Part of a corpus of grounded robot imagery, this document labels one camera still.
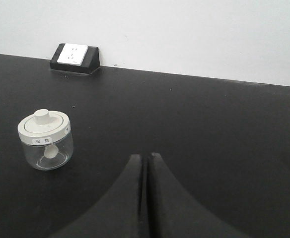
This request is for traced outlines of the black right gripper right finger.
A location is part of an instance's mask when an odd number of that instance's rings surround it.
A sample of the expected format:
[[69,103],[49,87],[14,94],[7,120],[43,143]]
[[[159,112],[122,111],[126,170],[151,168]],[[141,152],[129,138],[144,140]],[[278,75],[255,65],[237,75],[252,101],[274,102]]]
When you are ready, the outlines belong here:
[[180,184],[159,153],[147,161],[147,210],[153,238],[245,238]]

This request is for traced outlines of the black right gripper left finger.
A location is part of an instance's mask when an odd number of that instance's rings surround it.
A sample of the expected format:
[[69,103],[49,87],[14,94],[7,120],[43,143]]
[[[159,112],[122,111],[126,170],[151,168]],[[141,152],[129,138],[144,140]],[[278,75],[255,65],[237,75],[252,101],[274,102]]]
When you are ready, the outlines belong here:
[[120,176],[87,212],[52,238],[138,238],[143,160],[130,156]]

